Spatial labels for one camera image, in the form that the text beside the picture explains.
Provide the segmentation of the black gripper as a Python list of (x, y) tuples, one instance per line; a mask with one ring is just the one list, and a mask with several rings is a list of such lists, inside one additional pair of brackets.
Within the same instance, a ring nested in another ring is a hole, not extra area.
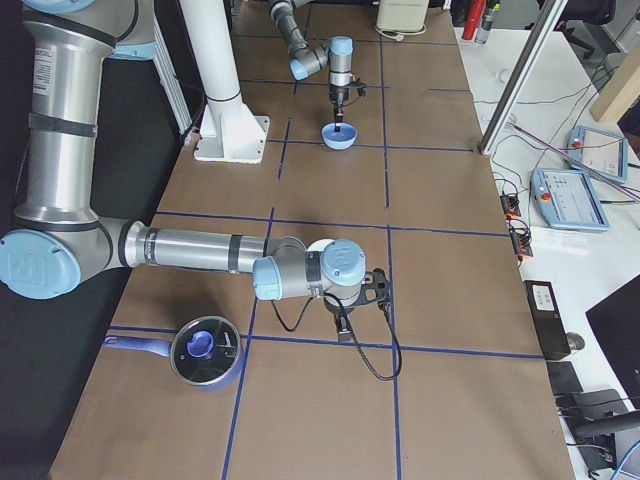
[(344, 122), (343, 105), (348, 101), (350, 94), (349, 86), (329, 86), (329, 99), (333, 104), (334, 112), (334, 132), (340, 131), (340, 123)]
[(354, 287), (345, 287), (337, 292), (324, 292), (325, 307), (335, 317), (337, 339), (339, 342), (352, 340), (352, 328), (349, 318), (354, 309), (375, 303), (380, 310), (390, 306), (390, 281), (381, 268), (366, 271), (363, 280)]

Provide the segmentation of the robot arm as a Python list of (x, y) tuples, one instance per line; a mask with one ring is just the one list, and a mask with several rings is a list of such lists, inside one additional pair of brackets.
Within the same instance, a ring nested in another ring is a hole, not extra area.
[(326, 45), (312, 48), (297, 24), (294, 10), (307, 1), (271, 0), (269, 14), (284, 40), (290, 58), (289, 67), (296, 80), (304, 80), (329, 67), (329, 99), (333, 106), (333, 130), (340, 132), (350, 90), (355, 85), (352, 73), (353, 40), (335, 36)]
[[(293, 84), (279, 65), (276, 39), (234, 35), (247, 103), (272, 118), (266, 156), (258, 165), (180, 158), (166, 95), (149, 62), (109, 60), (101, 85), (92, 206), (100, 214), (193, 228), (311, 242), (350, 238), (372, 267), (387, 264), (376, 226), (384, 220), (382, 154), (376, 148), (379, 93), (353, 115), (363, 147), (332, 152), (320, 143), (329, 119), (322, 85)], [(253, 296), (245, 275), (170, 268), (115, 269), (51, 300), (1, 292), (1, 339), (24, 349), (94, 347), (109, 325), (176, 329), (202, 315), (223, 316), (246, 330), (269, 306)]]

